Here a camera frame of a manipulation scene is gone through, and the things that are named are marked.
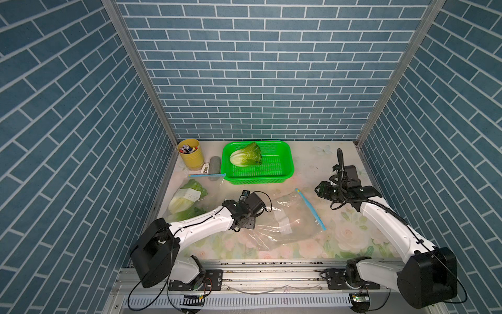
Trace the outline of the clear zipper bag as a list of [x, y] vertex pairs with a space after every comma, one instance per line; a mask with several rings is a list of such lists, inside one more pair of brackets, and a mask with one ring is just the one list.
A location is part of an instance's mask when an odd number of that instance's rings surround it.
[[243, 230], [244, 243], [260, 251], [315, 238], [327, 228], [299, 189], [272, 201], [252, 230]]
[[167, 203], [162, 218], [166, 222], [185, 221], [208, 213], [224, 201], [225, 174], [188, 175]]

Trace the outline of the chinese cabbage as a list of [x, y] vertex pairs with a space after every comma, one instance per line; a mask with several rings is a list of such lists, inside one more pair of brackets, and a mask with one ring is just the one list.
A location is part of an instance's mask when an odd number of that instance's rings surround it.
[[197, 201], [208, 195], [206, 188], [195, 179], [187, 179], [173, 195], [167, 209], [178, 213], [190, 209]]
[[230, 162], [237, 167], [261, 166], [261, 149], [257, 143], [251, 143], [231, 154]]
[[169, 214], [167, 217], [165, 217], [165, 220], [166, 220], [166, 222], [185, 221], [185, 220], [203, 215], [205, 213], [206, 213], [205, 210], [203, 210], [201, 208], [193, 207], [193, 208], [190, 208], [190, 209], [187, 209], [184, 211], [180, 211], [178, 213]]

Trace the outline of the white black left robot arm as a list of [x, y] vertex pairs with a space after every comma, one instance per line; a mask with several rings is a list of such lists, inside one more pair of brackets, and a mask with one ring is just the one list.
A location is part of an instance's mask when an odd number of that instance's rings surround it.
[[196, 256], [182, 259], [179, 254], [195, 242], [220, 232], [252, 230], [256, 218], [266, 209], [265, 202], [253, 192], [239, 201], [226, 200], [212, 211], [188, 220], [156, 219], [141, 234], [129, 254], [140, 284], [147, 289], [163, 280], [173, 280], [182, 283], [185, 289], [198, 289], [206, 270]]

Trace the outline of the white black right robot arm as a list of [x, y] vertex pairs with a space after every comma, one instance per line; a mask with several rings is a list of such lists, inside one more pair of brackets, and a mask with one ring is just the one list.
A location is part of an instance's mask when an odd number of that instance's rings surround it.
[[457, 259], [447, 247], [439, 248], [390, 209], [381, 193], [362, 186], [355, 166], [337, 164], [329, 181], [321, 182], [315, 192], [332, 203], [335, 210], [351, 205], [371, 221], [394, 246], [401, 265], [378, 262], [363, 256], [349, 259], [345, 282], [353, 289], [368, 283], [396, 290], [412, 307], [421, 309], [448, 302], [458, 294]]

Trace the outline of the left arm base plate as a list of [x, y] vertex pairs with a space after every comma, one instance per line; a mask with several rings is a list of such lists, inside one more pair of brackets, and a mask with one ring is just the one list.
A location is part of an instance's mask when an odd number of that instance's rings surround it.
[[222, 277], [222, 270], [205, 270], [189, 283], [171, 279], [169, 282], [169, 291], [220, 291]]

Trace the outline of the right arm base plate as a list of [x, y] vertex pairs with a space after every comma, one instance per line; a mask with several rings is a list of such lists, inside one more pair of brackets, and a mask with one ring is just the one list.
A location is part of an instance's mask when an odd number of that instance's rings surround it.
[[351, 284], [346, 280], [346, 273], [344, 269], [339, 268], [328, 268], [320, 272], [320, 277], [326, 280], [329, 290], [379, 290], [380, 285], [362, 281], [361, 283]]

